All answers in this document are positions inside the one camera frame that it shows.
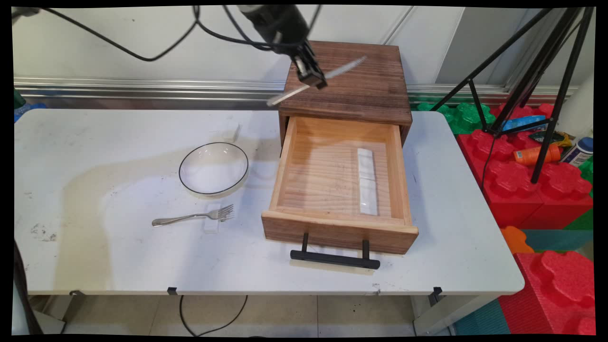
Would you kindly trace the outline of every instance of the cabinet top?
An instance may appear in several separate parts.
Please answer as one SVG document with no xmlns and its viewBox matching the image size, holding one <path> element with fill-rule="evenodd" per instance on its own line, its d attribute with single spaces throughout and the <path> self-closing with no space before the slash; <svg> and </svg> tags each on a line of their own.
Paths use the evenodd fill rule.
<svg viewBox="0 0 608 342">
<path fill-rule="evenodd" d="M 279 104 L 282 116 L 308 116 L 409 126 L 412 112 L 398 46 L 311 41 L 321 70 L 330 72 L 367 56 L 354 69 Z M 285 91 L 301 87 L 291 63 Z"/>
</svg>

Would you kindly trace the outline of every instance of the tripod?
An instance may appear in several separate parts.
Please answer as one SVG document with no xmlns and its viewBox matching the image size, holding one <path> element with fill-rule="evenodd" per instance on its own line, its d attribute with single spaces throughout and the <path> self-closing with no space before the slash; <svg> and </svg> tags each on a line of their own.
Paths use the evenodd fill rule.
<svg viewBox="0 0 608 342">
<path fill-rule="evenodd" d="M 562 17 L 559 19 L 557 25 L 551 34 L 547 38 L 546 42 L 541 47 L 539 53 L 536 55 L 530 67 L 524 73 L 523 77 L 517 83 L 516 87 L 513 89 L 509 98 L 507 99 L 503 110 L 500 112 L 496 121 L 489 127 L 486 123 L 486 119 L 483 116 L 482 106 L 479 102 L 479 96 L 477 95 L 477 91 L 475 90 L 475 84 L 473 82 L 473 78 L 477 76 L 480 72 L 482 72 L 490 63 L 492 63 L 500 54 L 502 54 L 505 50 L 507 50 L 515 41 L 517 41 L 522 35 L 524 35 L 528 30 L 530 30 L 536 23 L 538 23 L 545 15 L 547 15 L 552 9 L 543 9 L 541 10 L 534 18 L 532 18 L 526 25 L 524 25 L 521 29 L 519 29 L 509 40 L 507 40 L 504 44 L 502 44 L 490 57 L 488 57 L 480 66 L 475 68 L 462 82 L 460 82 L 451 92 L 449 92 L 441 101 L 439 101 L 433 108 L 432 111 L 436 111 L 441 107 L 444 103 L 446 103 L 449 99 L 452 98 L 459 90 L 461 90 L 465 85 L 469 85 L 471 89 L 471 94 L 473 96 L 473 100 L 475 101 L 475 106 L 477 107 L 477 112 L 479 113 L 479 118 L 482 122 L 482 130 L 484 132 L 490 133 L 494 136 L 494 140 L 492 142 L 492 147 L 490 148 L 490 153 L 488 155 L 488 161 L 490 156 L 492 155 L 492 148 L 494 147 L 494 142 L 496 139 L 508 133 L 514 133 L 517 131 L 526 130 L 531 127 L 536 127 L 538 125 L 548 124 L 547 130 L 545 132 L 544 140 L 542 141 L 541 151 L 538 156 L 538 160 L 536 161 L 536 165 L 534 166 L 534 172 L 532 173 L 531 183 L 535 184 L 538 182 L 539 175 L 541 174 L 542 166 L 545 161 L 545 156 L 547 155 L 547 150 L 549 149 L 549 143 L 551 142 L 551 137 L 553 136 L 553 132 L 555 131 L 555 126 L 557 125 L 559 112 L 562 109 L 562 105 L 564 103 L 564 98 L 566 95 L 566 91 L 568 90 L 568 86 L 570 85 L 570 80 L 572 79 L 572 74 L 574 73 L 574 68 L 576 66 L 576 62 L 581 53 L 582 44 L 585 40 L 585 36 L 587 34 L 587 29 L 589 28 L 589 23 L 591 22 L 591 15 L 593 14 L 593 7 L 585 7 L 582 19 L 576 26 L 570 31 L 572 33 L 574 29 L 579 26 L 578 32 L 576 34 L 576 40 L 574 42 L 574 46 L 572 47 L 572 51 L 570 53 L 570 58 L 568 59 L 568 63 L 566 64 L 566 69 L 564 71 L 564 76 L 562 78 L 562 82 L 559 86 L 558 96 L 555 99 L 555 106 L 553 107 L 553 112 L 551 113 L 551 117 L 545 120 L 533 122 L 531 124 L 519 126 L 516 128 L 512 128 L 510 130 L 503 131 L 502 128 L 504 123 L 509 120 L 511 114 L 513 113 L 513 109 L 516 106 L 523 107 L 526 102 L 532 95 L 536 85 L 540 81 L 544 72 L 547 70 L 555 56 L 558 54 L 562 45 L 568 39 L 570 34 L 568 31 L 572 27 L 576 17 L 579 15 L 582 7 L 572 7 L 566 9 Z"/>
</svg>

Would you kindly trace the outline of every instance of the open drawer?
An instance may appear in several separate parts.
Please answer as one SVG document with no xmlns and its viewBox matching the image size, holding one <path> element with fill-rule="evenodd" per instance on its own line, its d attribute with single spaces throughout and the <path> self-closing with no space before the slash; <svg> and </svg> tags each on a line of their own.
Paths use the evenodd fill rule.
<svg viewBox="0 0 608 342">
<path fill-rule="evenodd" d="M 378 215 L 359 209 L 358 148 L 373 152 Z M 397 125 L 291 117 L 270 208 L 267 239 L 404 254 L 412 226 Z"/>
</svg>

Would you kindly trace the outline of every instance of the fork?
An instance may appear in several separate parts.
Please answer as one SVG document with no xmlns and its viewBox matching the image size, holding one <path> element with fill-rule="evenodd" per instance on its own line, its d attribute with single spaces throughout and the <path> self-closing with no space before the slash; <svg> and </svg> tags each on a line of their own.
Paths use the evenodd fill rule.
<svg viewBox="0 0 608 342">
<path fill-rule="evenodd" d="M 232 212 L 232 204 L 225 206 L 221 209 L 212 210 L 212 211 L 204 213 L 204 214 L 192 214 L 192 215 L 186 215 L 186 216 L 182 216 L 182 217 L 172 217 L 172 218 L 157 218 L 154 221 L 152 221 L 152 227 L 169 225 L 169 224 L 177 222 L 177 221 L 185 220 L 186 218 L 200 217 L 200 216 L 206 216 L 208 218 L 211 218 L 212 220 L 220 220 L 221 222 L 223 222 L 223 221 L 226 221 L 226 220 L 229 220 L 232 218 L 232 217 L 228 217 L 228 215 L 231 212 Z"/>
</svg>

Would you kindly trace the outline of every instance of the orange foam block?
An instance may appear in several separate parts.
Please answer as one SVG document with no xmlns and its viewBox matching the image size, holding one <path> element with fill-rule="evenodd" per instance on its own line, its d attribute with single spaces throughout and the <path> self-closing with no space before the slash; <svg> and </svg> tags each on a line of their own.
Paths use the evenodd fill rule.
<svg viewBox="0 0 608 342">
<path fill-rule="evenodd" d="M 507 226 L 500 232 L 505 238 L 506 245 L 509 246 L 511 254 L 515 253 L 534 253 L 532 247 L 526 244 L 526 234 L 513 226 Z"/>
</svg>

